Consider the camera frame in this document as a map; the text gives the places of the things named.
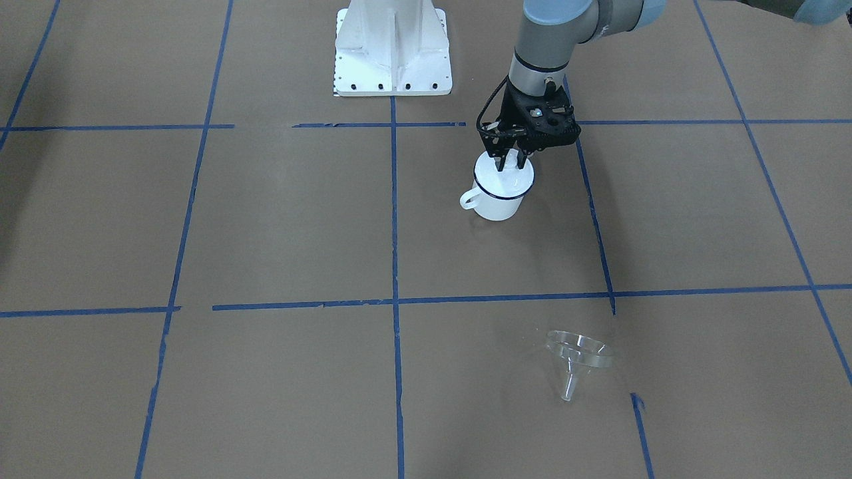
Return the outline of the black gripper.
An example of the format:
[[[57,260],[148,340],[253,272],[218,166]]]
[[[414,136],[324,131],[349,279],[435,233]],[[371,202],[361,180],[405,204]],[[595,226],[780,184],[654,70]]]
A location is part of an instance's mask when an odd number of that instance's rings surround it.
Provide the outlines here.
[[[482,117],[494,98],[503,91],[498,118],[483,122]],[[477,117],[477,131],[494,169],[506,168],[506,156],[518,149],[517,169],[524,169],[533,152],[572,145],[581,135],[574,109],[565,87],[548,80],[543,95],[529,95],[503,78]]]

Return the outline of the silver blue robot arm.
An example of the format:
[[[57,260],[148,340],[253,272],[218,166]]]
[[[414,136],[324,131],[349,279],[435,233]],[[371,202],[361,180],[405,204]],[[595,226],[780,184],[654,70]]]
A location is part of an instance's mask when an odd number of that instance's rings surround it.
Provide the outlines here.
[[[581,127],[565,87],[578,45],[654,23],[664,1],[526,1],[507,76],[494,90],[497,118],[477,118],[488,157],[502,172],[514,154],[524,168],[535,152],[577,142]]]

